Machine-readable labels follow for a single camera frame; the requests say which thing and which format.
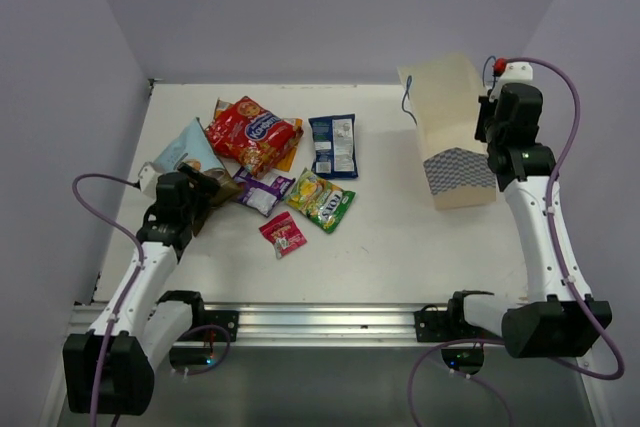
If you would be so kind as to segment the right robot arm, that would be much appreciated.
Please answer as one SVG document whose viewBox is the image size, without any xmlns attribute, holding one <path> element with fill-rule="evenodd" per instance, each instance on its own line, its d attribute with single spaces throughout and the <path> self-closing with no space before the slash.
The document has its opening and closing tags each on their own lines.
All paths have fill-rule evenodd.
<svg viewBox="0 0 640 427">
<path fill-rule="evenodd" d="M 486 291 L 457 291 L 445 326 L 468 339 L 479 329 L 502 339 L 514 358 L 580 357 L 610 324 L 608 302 L 593 298 L 577 265 L 551 174 L 552 150 L 536 139 L 542 113 L 539 89 L 508 82 L 481 98 L 475 137 L 509 205 L 527 271 L 527 301 L 516 305 Z"/>
</svg>

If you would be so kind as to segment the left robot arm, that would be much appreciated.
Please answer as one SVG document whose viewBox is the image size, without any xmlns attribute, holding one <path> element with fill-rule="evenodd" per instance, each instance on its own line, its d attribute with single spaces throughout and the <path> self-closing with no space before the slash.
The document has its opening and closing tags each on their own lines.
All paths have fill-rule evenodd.
<svg viewBox="0 0 640 427">
<path fill-rule="evenodd" d="M 123 232 L 134 244 L 123 279 L 87 331 L 70 334 L 62 350 L 69 408 L 89 415 L 92 425 L 100 414 L 142 415 L 156 371 L 179 339 L 207 331 L 231 338 L 208 322 L 200 293 L 160 291 L 220 189 L 217 179 L 182 163 L 157 178 L 140 229 Z"/>
</svg>

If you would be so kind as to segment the blue checkered paper bag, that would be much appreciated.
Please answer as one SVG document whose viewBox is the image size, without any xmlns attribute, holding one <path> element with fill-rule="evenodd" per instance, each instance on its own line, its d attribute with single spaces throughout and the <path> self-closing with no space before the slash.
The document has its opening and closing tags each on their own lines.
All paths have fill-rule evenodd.
<svg viewBox="0 0 640 427">
<path fill-rule="evenodd" d="M 475 139 L 480 74 L 462 53 L 397 68 L 415 118 L 418 149 L 434 207 L 451 210 L 496 201 L 486 148 Z"/>
</svg>

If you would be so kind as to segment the light blue chips bag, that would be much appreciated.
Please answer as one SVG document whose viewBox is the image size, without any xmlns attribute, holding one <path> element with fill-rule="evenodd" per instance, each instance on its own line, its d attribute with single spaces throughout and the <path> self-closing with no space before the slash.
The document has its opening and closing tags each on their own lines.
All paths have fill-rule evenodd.
<svg viewBox="0 0 640 427">
<path fill-rule="evenodd" d="M 219 192 L 216 195 L 210 195 L 210 210 L 206 221 L 214 210 L 236 199 L 242 192 L 242 188 L 232 179 L 224 164 L 214 153 L 198 118 L 194 118 L 152 161 L 164 174 L 179 172 L 177 168 L 182 162 L 204 175 L 217 179 L 220 183 Z"/>
</svg>

